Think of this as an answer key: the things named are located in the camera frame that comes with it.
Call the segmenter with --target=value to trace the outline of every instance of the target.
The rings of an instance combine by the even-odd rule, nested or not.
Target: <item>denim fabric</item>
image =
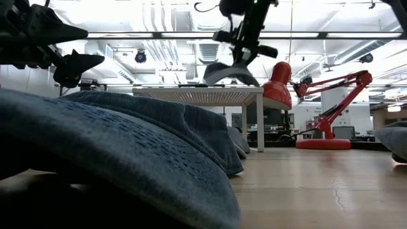
[[[0,89],[0,135],[34,143],[193,228],[239,228],[225,171],[242,167],[217,114],[107,92],[47,99]],[[15,142],[2,144],[4,178],[24,155],[4,156]],[[21,160],[20,167],[30,163]]]
[[[228,127],[228,131],[232,141],[242,148],[245,153],[250,153],[250,146],[242,137],[242,134],[235,127]]]
[[[375,132],[375,136],[391,152],[407,160],[407,121],[398,121],[384,126]]]

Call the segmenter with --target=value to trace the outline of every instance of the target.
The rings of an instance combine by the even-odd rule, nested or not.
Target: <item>red desk lamp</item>
[[[279,62],[274,66],[272,78],[262,87],[263,104],[265,106],[291,110],[291,96],[287,89],[287,83],[291,76],[291,66],[286,62]]]
[[[328,86],[326,88],[307,92],[308,88],[317,85],[323,85],[336,80],[343,80],[335,85]],[[304,97],[317,92],[324,92],[326,90],[334,89],[337,87],[349,86],[356,83],[356,87],[351,91],[346,98],[343,99],[338,105],[335,105],[331,109],[328,109],[324,113],[320,114],[315,126],[316,130],[325,132],[325,139],[300,139],[296,141],[296,148],[299,149],[350,149],[350,141],[348,139],[334,139],[335,135],[332,133],[331,124],[335,118],[342,113],[342,111],[356,98],[356,96],[362,92],[366,85],[372,81],[371,74],[367,71],[360,71],[358,73],[349,74],[347,76],[341,76],[334,79],[321,81],[318,83],[301,82],[294,84],[294,90],[298,97]]]

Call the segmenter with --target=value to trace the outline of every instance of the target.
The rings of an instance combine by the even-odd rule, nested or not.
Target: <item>white table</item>
[[[256,101],[258,148],[264,152],[265,130],[263,116],[263,88],[256,87],[209,87],[209,88],[133,88],[133,95],[152,97],[165,101],[180,102],[195,106],[241,106],[243,138],[247,140],[246,107]]]

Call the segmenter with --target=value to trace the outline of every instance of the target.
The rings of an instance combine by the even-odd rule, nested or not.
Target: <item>lamp arm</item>
[[[331,85],[326,88],[307,92],[307,89],[309,87],[314,87],[317,85],[321,85],[321,84],[324,84],[327,82],[340,80],[340,79],[344,79],[344,80],[335,85]],[[300,85],[294,85],[294,90],[297,93],[297,95],[299,95],[299,97],[304,97],[306,95],[314,94],[317,92],[323,92],[323,91],[327,91],[327,90],[334,89],[337,87],[345,87],[345,86],[349,86],[353,83],[356,83],[357,86],[353,89],[353,91],[351,91],[338,105],[335,105],[331,109],[328,109],[326,112],[320,114],[318,117],[318,124],[316,125],[315,128],[317,130],[325,132],[326,139],[333,139],[335,137],[335,135],[331,131],[331,124],[333,123],[335,118],[338,117],[342,113],[342,111],[347,106],[349,106],[349,104],[356,98],[356,96],[359,95],[359,93],[361,93],[362,90],[367,85],[369,85],[371,82],[372,82],[372,75],[367,71],[360,71],[358,73],[349,74],[347,76],[342,76],[342,77],[322,81],[322,83],[321,82],[311,83],[311,84],[301,83]]]

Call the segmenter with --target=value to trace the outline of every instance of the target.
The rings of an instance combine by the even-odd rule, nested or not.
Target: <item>red lamp shade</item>
[[[274,109],[291,110],[291,96],[287,83],[291,76],[291,66],[286,62],[279,62],[274,66],[272,78],[262,87],[263,103]]]

